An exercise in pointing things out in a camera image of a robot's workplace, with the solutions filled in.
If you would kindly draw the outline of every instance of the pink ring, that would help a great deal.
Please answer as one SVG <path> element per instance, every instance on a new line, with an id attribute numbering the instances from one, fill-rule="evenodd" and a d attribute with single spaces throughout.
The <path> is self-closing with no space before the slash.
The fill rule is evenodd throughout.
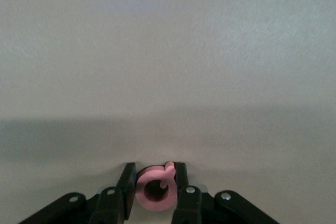
<path id="1" fill-rule="evenodd" d="M 171 208 L 177 200 L 177 185 L 175 182 L 175 166 L 173 162 L 168 162 L 166 166 L 150 166 L 144 169 L 137 181 L 136 198 L 139 203 L 151 211 L 164 211 Z M 160 180 L 162 189 L 168 187 L 168 190 L 159 199 L 146 191 L 145 186 L 154 180 Z"/>

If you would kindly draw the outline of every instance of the black clamp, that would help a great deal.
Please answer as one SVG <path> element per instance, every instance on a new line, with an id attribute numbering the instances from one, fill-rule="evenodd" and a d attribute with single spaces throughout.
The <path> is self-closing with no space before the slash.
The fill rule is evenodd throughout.
<path id="1" fill-rule="evenodd" d="M 234 191 L 215 197 L 189 185 L 184 163 L 175 162 L 178 201 L 172 224 L 279 224 Z M 128 220 L 135 198 L 135 163 L 127 163 L 115 187 L 86 200 L 69 193 L 19 224 L 122 224 Z"/>

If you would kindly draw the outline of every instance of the pink object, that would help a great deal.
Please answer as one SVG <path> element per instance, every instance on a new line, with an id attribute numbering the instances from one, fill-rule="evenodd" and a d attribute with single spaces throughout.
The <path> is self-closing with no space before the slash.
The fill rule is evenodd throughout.
<path id="1" fill-rule="evenodd" d="M 151 211 L 164 211 L 171 208 L 177 200 L 177 185 L 174 179 L 176 170 L 173 162 L 168 162 L 166 166 L 150 166 L 144 169 L 137 181 L 137 191 L 135 193 L 139 203 Z M 148 189 L 148 183 L 160 181 L 160 193 Z"/>

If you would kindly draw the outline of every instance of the metal bolt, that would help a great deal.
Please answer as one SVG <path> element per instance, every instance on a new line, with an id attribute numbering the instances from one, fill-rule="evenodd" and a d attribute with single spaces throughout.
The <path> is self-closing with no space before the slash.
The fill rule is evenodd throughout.
<path id="1" fill-rule="evenodd" d="M 107 194 L 108 195 L 112 195 L 112 194 L 114 194 L 116 191 L 114 190 L 114 189 L 111 189 L 111 190 L 108 190 L 107 191 Z"/>
<path id="2" fill-rule="evenodd" d="M 187 191 L 187 193 L 189 193 L 189 194 L 193 194 L 194 192 L 196 192 L 196 190 L 195 190 L 195 188 L 194 187 L 187 187 L 186 188 L 186 191 Z"/>
<path id="3" fill-rule="evenodd" d="M 74 196 L 74 197 L 71 197 L 70 199 L 69 199 L 69 202 L 75 202 L 75 201 L 77 201 L 78 200 L 78 197 L 77 196 Z"/>
<path id="4" fill-rule="evenodd" d="M 228 193 L 222 193 L 220 196 L 224 200 L 230 200 L 231 199 L 231 195 L 228 194 Z"/>

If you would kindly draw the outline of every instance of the gray surface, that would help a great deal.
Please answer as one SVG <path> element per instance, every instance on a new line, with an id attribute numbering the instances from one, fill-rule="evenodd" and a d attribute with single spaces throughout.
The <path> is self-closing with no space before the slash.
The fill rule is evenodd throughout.
<path id="1" fill-rule="evenodd" d="M 334 223 L 335 3 L 0 0 L 0 222 L 172 160 L 281 224 Z"/>

